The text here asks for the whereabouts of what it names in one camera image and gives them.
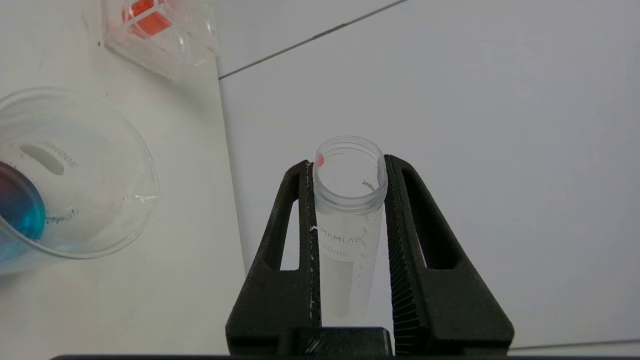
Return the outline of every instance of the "tile grout line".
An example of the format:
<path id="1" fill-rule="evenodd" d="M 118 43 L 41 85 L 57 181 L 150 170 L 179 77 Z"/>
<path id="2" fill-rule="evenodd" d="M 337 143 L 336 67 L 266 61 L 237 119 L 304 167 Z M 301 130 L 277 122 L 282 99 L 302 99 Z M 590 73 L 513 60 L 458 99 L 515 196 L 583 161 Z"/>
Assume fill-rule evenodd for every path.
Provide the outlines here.
<path id="1" fill-rule="evenodd" d="M 306 44 L 306 43 L 308 43 L 308 42 L 311 42 L 311 41 L 313 41 L 313 40 L 315 40 L 315 39 L 318 39 L 318 38 L 324 37 L 324 36 L 326 36 L 326 35 L 329 35 L 330 33 L 333 33 L 334 31 L 338 31 L 338 30 L 340 30 L 340 29 L 342 29 L 342 28 L 346 28 L 347 26 L 349 26 L 349 25 L 351 25 L 351 24 L 355 24 L 356 22 L 359 22 L 359 21 L 364 20 L 364 19 L 366 19 L 366 18 L 368 18 L 368 17 L 371 17 L 371 16 L 373 16 L 373 15 L 376 15 L 377 13 L 383 12 L 383 11 L 385 11 L 385 10 L 387 10 L 387 9 L 389 9 L 389 8 L 392 8 L 393 6 L 398 5 L 398 4 L 400 4 L 400 3 L 403 3 L 403 2 L 405 2 L 405 1 L 407 1 L 407 0 L 398 0 L 398 1 L 395 1 L 395 2 L 393 2 L 393 3 L 390 3 L 389 5 L 386 5 L 386 6 L 382 7 L 382 8 L 379 8 L 379 9 L 377 9 L 377 10 L 374 10 L 374 11 L 372 11 L 372 12 L 370 12 L 370 13 L 366 13 L 365 15 L 363 15 L 363 16 L 361 16 L 361 17 L 355 18 L 355 19 L 353 19 L 353 20 L 351 20 L 351 21 L 347 21 L 347 22 L 345 22 L 345 23 L 343 23 L 343 24 L 340 24 L 340 25 L 338 25 L 338 26 L 335 26 L 334 28 L 331 28 L 331 29 L 329 29 L 329 30 L 327 30 L 327 31 L 323 31 L 323 32 L 322 32 L 322 33 L 320 33 L 320 34 L 317 34 L 317 35 L 315 35 L 315 36 L 313 36 L 313 37 L 311 37 L 311 38 L 308 38 L 308 39 L 306 39 L 306 40 L 304 40 L 304 41 L 301 41 L 301 42 L 299 42 L 299 43 L 297 43 L 297 44 L 294 44 L 294 45 L 292 45 L 292 46 L 289 46 L 289 47 L 287 47 L 286 49 L 283 49 L 283 50 L 278 51 L 277 53 L 271 54 L 271 55 L 266 56 L 266 57 L 264 57 L 264 58 L 262 58 L 262 59 L 256 60 L 256 61 L 254 61 L 254 62 L 252 62 L 252 63 L 250 63 L 250 64 L 248 64 L 248 65 L 245 65 L 245 66 L 241 67 L 240 69 L 236 69 L 236 70 L 233 70 L 232 72 L 228 72 L 228 73 L 226 73 L 226 74 L 224 74 L 224 75 L 220 76 L 220 77 L 218 78 L 218 80 L 222 80 L 222 79 L 227 78 L 227 77 L 229 77 L 229 76 L 231 76 L 231 75 L 233 75 L 233 74 L 237 74 L 238 72 L 241 72 L 241 71 L 243 71 L 243 70 L 249 69 L 250 67 L 254 67 L 254 66 L 256 66 L 256 65 L 258 65 L 258 64 L 260 64 L 260 63 L 262 63 L 262 62 L 265 62 L 265 61 L 267 61 L 267 60 L 269 60 L 269 59 L 272 59 L 272 58 L 274 58 L 274 57 L 276 57 L 276 56 L 278 56 L 278 55 L 282 55 L 282 54 L 284 54 L 284 53 L 286 53 L 286 52 L 288 52 L 288 51 L 291 51 L 291 50 L 293 50 L 293 49 L 295 49 L 295 48 L 297 48 L 297 47 L 299 47 L 299 46 L 302 46 L 302 45 L 304 45 L 304 44 Z"/>
<path id="2" fill-rule="evenodd" d="M 557 345 L 533 345 L 528 347 L 512 347 L 509 350 L 543 350 L 548 348 L 595 347 L 602 345 L 626 345 L 640 343 L 640 339 L 590 341 L 586 343 L 569 343 Z"/>

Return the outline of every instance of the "blue liquid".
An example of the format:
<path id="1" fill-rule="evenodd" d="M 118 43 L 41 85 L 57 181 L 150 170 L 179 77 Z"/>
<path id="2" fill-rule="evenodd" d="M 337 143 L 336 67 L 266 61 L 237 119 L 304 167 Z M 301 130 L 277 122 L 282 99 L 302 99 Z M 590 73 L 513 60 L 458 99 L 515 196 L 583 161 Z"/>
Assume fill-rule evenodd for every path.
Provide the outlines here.
<path id="1" fill-rule="evenodd" d="M 26 238 L 42 236 L 46 211 L 33 183 L 13 167 L 0 162 L 0 217 Z M 0 259 L 7 257 L 12 246 L 0 243 Z"/>

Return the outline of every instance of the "glass beaker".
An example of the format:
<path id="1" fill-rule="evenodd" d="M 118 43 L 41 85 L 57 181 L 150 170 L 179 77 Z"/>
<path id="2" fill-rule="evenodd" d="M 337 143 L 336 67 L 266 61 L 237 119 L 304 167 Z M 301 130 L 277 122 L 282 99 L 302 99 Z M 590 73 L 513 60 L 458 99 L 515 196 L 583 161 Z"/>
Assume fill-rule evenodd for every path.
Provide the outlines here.
<path id="1" fill-rule="evenodd" d="M 147 146 L 107 104 L 59 88 L 0 100 L 0 275 L 116 252 L 158 200 Z"/>
<path id="2" fill-rule="evenodd" d="M 387 166 L 376 144 L 339 136 L 320 145 L 314 193 L 325 325 L 349 325 L 366 311 L 380 242 Z"/>

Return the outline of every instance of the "clear plastic box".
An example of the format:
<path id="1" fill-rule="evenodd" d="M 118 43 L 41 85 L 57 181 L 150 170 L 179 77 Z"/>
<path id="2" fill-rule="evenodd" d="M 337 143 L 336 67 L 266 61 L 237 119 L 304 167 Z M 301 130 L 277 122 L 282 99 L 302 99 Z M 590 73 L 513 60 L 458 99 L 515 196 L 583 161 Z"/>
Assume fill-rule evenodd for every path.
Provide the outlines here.
<path id="1" fill-rule="evenodd" d="M 140 65 L 179 78 L 219 54 L 206 0 L 102 0 L 104 43 Z"/>

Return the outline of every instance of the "white tile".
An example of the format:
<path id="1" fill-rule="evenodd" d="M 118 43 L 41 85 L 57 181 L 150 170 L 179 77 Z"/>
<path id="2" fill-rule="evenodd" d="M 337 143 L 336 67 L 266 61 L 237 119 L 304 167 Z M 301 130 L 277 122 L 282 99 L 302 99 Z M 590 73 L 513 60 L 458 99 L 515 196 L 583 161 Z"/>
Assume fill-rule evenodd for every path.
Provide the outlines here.
<path id="1" fill-rule="evenodd" d="M 510 350 L 510 356 L 640 356 L 640 342 Z"/>
<path id="2" fill-rule="evenodd" d="M 214 0 L 220 76 L 394 0 Z"/>
<path id="3" fill-rule="evenodd" d="M 640 337 L 638 13 L 409 1 L 224 79 L 246 265 L 285 170 L 360 135 L 422 174 L 514 346 Z"/>

